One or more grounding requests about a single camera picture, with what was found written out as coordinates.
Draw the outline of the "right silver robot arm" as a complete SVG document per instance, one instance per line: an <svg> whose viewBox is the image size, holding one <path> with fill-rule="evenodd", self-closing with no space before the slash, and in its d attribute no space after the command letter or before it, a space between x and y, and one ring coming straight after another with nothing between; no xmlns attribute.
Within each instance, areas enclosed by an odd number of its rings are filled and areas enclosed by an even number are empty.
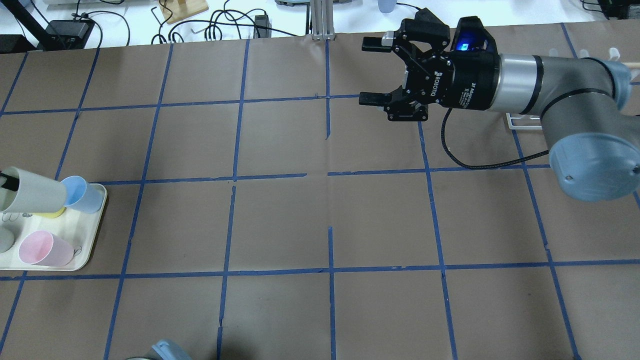
<svg viewBox="0 0 640 360"><path fill-rule="evenodd" d="M622 114L634 75L623 63L594 57L501 54L476 16L455 34L429 9L398 30L362 39L362 51L393 53L406 66L391 92L361 92L359 104L392 122L423 122L428 105L538 116L558 185L585 202L639 189L639 117Z"/></svg>

